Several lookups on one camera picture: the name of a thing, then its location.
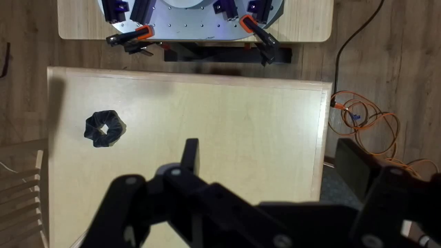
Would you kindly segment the round metal robot base plate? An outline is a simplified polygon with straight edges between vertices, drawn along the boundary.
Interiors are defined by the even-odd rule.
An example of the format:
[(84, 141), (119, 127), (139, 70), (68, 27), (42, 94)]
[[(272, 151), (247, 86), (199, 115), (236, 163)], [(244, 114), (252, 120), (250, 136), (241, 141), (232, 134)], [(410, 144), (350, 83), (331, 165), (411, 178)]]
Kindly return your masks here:
[(268, 30), (284, 13), (286, 0), (95, 0), (119, 34), (151, 30), (159, 42), (233, 42), (252, 36), (241, 25), (250, 16)]

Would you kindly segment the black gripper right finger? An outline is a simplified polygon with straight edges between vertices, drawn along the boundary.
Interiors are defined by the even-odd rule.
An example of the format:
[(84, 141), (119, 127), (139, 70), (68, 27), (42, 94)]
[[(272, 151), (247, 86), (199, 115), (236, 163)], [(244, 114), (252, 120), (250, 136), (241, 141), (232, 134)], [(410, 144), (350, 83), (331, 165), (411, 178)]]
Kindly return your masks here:
[(364, 202), (382, 167), (364, 152), (354, 141), (342, 138), (335, 152), (335, 169), (343, 182)]

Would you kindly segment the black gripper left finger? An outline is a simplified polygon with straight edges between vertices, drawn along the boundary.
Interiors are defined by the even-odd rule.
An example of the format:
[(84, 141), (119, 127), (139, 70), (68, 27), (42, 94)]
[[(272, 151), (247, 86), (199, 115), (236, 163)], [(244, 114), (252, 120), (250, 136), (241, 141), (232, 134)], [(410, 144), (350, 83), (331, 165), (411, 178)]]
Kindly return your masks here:
[(199, 140), (197, 138), (189, 138), (185, 143), (181, 166), (193, 174), (197, 173), (197, 169), (199, 169)]

